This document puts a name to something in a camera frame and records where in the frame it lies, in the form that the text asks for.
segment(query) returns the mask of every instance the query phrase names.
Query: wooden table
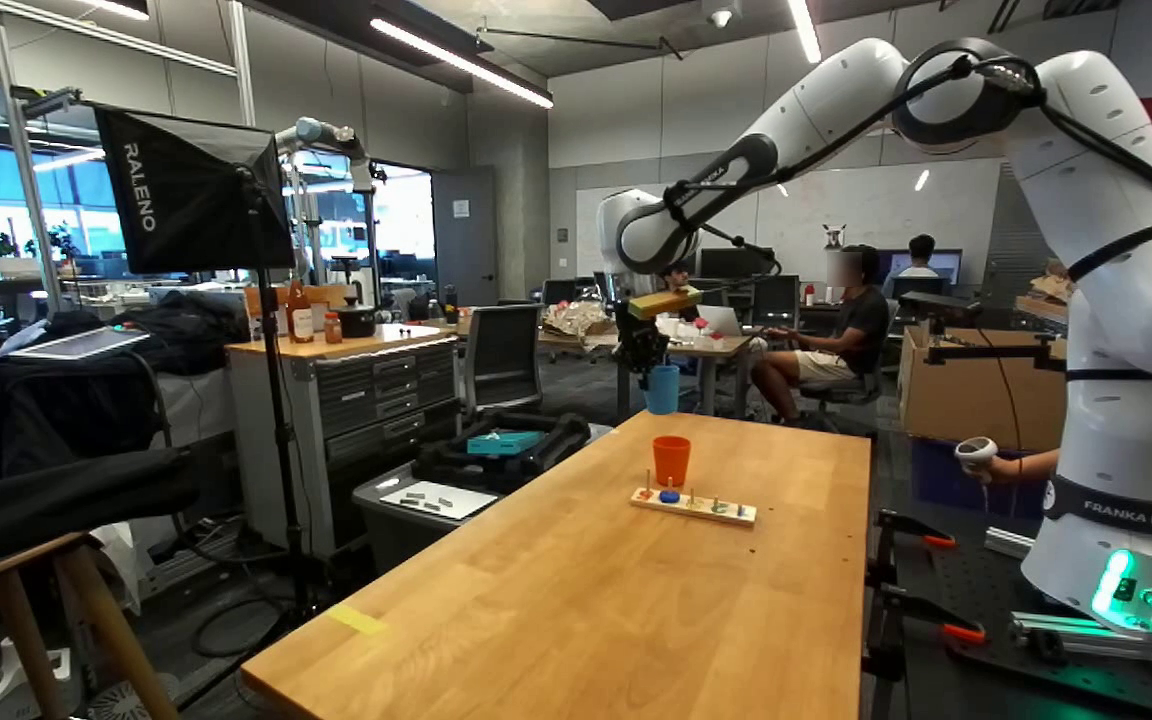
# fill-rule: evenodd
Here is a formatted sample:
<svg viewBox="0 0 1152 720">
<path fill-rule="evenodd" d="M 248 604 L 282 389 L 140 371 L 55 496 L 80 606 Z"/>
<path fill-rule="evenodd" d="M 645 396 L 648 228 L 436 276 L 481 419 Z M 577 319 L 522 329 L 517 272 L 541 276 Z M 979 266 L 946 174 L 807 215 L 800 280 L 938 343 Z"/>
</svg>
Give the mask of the wooden table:
<svg viewBox="0 0 1152 720">
<path fill-rule="evenodd" d="M 627 502 L 654 434 L 756 527 Z M 631 416 L 246 664 L 302 715 L 862 715 L 867 441 Z"/>
<path fill-rule="evenodd" d="M 325 360 L 325 356 L 364 356 L 364 352 L 393 352 L 393 347 L 414 347 L 414 343 L 430 343 L 430 341 L 445 341 L 457 335 L 454 323 L 376 323 L 374 335 L 346 335 L 339 343 L 291 343 L 282 341 L 282 356 L 285 360 Z M 248 341 L 248 343 L 223 343 L 227 352 L 248 352 L 260 356 L 263 343 Z"/>
</svg>

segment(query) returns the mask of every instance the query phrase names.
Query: paper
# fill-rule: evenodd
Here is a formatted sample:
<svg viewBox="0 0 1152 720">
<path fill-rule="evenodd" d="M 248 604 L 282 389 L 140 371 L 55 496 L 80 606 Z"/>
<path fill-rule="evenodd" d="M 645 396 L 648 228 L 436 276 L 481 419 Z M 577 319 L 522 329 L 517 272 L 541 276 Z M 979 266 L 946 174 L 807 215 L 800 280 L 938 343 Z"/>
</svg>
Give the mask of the paper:
<svg viewBox="0 0 1152 720">
<path fill-rule="evenodd" d="M 450 518 L 465 518 L 465 514 L 495 502 L 495 496 L 487 496 L 487 492 L 467 492 L 467 488 L 430 485 L 430 479 L 383 492 L 382 500 L 414 509 L 414 511 L 430 511 L 430 514 L 450 514 Z"/>
</svg>

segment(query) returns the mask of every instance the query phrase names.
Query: bag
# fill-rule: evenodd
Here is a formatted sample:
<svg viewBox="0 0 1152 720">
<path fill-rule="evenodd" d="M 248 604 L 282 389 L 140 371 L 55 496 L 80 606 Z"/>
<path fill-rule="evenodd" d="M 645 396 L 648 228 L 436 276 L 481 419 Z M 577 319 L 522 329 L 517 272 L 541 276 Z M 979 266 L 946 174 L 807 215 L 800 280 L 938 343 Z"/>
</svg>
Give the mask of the bag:
<svg viewBox="0 0 1152 720">
<path fill-rule="evenodd" d="M 483 453 L 481 445 L 487 431 L 502 434 L 522 431 L 525 445 L 522 448 L 495 445 L 495 453 Z M 483 410 L 471 416 L 460 434 L 445 445 L 426 445 L 414 465 L 414 477 L 509 496 L 525 488 L 532 477 L 580 453 L 586 445 L 588 422 L 586 416 L 574 410 L 568 416 Z"/>
</svg>

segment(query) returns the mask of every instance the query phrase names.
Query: cardboard box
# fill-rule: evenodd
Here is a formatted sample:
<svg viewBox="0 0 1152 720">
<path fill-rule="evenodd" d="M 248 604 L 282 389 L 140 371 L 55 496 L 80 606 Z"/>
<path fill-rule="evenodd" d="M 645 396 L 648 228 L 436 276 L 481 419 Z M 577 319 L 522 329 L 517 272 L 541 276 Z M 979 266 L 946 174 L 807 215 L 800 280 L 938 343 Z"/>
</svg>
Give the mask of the cardboard box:
<svg viewBox="0 0 1152 720">
<path fill-rule="evenodd" d="M 949 347 L 1033 347 L 1038 330 L 949 329 Z M 929 364 L 932 335 L 906 329 L 900 347 L 900 427 L 922 441 L 957 445 L 993 434 L 1010 453 L 1044 453 L 1062 445 L 1064 375 L 1030 356 Z"/>
</svg>

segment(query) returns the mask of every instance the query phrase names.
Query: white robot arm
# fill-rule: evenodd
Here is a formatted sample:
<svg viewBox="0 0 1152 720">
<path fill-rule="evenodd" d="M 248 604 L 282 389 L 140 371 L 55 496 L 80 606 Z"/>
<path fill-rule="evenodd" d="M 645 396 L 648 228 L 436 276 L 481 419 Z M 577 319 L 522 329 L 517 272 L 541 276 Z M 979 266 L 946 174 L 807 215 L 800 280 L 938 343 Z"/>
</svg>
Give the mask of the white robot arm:
<svg viewBox="0 0 1152 720">
<path fill-rule="evenodd" d="M 951 41 L 906 61 L 862 41 L 699 174 L 612 195 L 605 252 L 631 272 L 670 266 L 722 208 L 807 173 L 889 113 L 915 144 L 1003 130 L 1033 215 L 1078 276 L 1062 468 L 1024 574 L 1069 606 L 1152 630 L 1152 123 L 1101 53 L 1024 65 Z"/>
</svg>

